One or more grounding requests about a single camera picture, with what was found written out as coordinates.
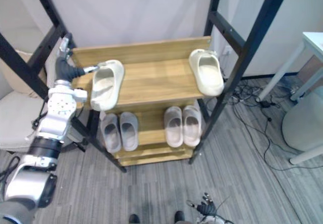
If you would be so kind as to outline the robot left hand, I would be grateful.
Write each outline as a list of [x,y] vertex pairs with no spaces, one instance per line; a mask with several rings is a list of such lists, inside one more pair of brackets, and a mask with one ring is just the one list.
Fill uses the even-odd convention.
[[57,51],[55,64],[57,80],[72,82],[75,78],[98,71],[100,69],[99,65],[89,67],[75,67],[68,64],[68,59],[72,53],[72,50],[69,46],[70,42],[72,42],[72,34],[68,32],[63,37]]

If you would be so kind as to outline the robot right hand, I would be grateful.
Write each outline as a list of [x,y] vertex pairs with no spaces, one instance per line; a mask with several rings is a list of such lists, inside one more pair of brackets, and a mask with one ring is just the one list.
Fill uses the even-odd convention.
[[211,196],[207,192],[204,192],[200,204],[193,203],[190,200],[186,200],[186,204],[189,207],[196,209],[203,216],[216,216],[217,214],[217,208]]

